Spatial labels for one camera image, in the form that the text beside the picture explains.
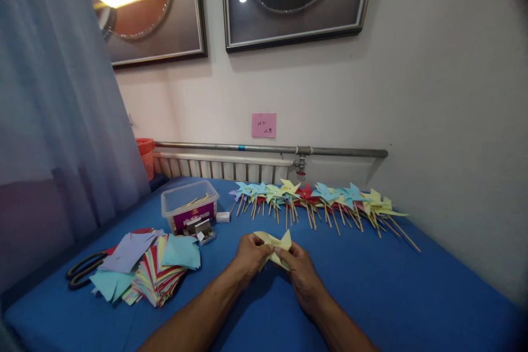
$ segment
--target box label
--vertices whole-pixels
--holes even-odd
[[[194,216],[200,217],[202,220],[212,219],[215,215],[215,203],[211,202],[206,205],[200,206],[188,212],[177,214],[173,216],[172,221],[177,231],[182,231],[187,223]]]

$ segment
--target orange basket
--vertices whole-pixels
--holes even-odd
[[[148,180],[151,181],[154,178],[154,163],[152,159],[152,150],[156,148],[154,139],[136,139],[136,143]]]

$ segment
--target wall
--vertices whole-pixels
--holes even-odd
[[[136,136],[388,149],[373,166],[311,158],[308,181],[374,186],[523,304],[525,4],[370,0],[358,37],[228,56],[222,0],[206,0],[208,59],[120,71],[117,78]],[[276,139],[251,138],[254,112],[278,113]]]

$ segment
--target curtain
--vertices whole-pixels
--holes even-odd
[[[0,0],[0,293],[148,194],[91,0]]]

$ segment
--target pink sticky note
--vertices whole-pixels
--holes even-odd
[[[251,136],[254,138],[274,138],[277,129],[277,113],[253,113],[251,116]]]

